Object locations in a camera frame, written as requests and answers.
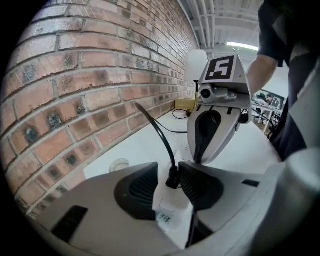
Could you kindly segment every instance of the dark shirt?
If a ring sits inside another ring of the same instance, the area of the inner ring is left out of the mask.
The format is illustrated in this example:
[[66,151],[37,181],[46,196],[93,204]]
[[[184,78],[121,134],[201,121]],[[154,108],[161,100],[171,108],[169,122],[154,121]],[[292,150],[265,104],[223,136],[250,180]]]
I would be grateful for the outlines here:
[[297,95],[314,69],[318,54],[299,33],[292,17],[271,1],[265,0],[258,11],[260,45],[258,55],[265,55],[278,61],[278,67],[285,62],[289,67],[289,95],[278,127],[270,138],[279,156],[284,161],[296,151],[306,148],[306,143],[288,113],[297,101]]

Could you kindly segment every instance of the fluorescent light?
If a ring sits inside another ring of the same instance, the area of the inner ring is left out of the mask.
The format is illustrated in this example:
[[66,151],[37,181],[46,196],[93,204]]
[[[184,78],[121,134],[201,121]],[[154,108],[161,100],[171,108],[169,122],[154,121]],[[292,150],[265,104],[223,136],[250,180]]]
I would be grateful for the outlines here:
[[247,49],[251,49],[251,50],[255,50],[255,51],[258,51],[258,49],[259,49],[258,47],[255,47],[252,45],[248,45],[248,44],[244,44],[244,43],[237,43],[237,42],[227,42],[226,45],[247,48]]

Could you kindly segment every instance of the brick wall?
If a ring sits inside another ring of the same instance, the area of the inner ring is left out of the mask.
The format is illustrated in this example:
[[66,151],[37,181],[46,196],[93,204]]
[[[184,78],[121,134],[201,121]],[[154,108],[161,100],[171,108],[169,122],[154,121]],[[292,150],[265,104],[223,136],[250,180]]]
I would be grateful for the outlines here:
[[3,80],[0,149],[18,205],[36,216],[86,167],[190,95],[192,29],[175,0],[51,0]]

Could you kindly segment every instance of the black sleeve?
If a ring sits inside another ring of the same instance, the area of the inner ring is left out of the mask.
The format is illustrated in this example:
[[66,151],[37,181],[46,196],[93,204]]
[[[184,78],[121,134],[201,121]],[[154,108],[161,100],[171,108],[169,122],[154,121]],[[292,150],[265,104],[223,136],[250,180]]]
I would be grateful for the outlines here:
[[265,1],[259,11],[259,26],[260,26],[260,37],[259,37],[259,50],[258,55],[268,56],[278,61],[278,67],[283,67],[285,52],[287,46],[278,37],[273,23],[275,21],[274,9]]

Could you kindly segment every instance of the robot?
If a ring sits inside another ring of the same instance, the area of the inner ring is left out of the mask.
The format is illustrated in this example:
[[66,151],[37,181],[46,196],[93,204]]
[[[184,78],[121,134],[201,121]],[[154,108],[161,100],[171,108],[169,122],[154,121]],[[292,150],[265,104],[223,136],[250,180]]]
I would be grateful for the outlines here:
[[[159,184],[157,162],[86,180],[56,200],[37,221],[30,220],[31,224],[62,255],[266,253],[294,232],[320,194],[319,81],[318,63],[290,112],[307,149],[270,166],[265,174],[228,172],[203,164],[214,161],[239,126],[251,121],[252,97],[238,55],[208,62],[199,79],[200,100],[187,125],[194,162],[176,166],[171,158],[166,182],[171,190],[180,186],[193,206],[184,250],[157,223],[159,215],[153,209]],[[137,108],[167,147],[153,118],[141,106]]]

